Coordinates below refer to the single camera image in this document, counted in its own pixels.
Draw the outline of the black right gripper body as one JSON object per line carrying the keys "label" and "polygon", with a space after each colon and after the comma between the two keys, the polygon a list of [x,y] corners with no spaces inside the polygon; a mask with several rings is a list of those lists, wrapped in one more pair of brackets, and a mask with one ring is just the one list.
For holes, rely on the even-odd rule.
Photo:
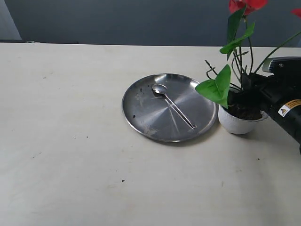
{"label": "black right gripper body", "polygon": [[271,73],[242,75],[244,101],[264,111],[298,143],[301,142],[301,58],[271,57],[262,70]]}

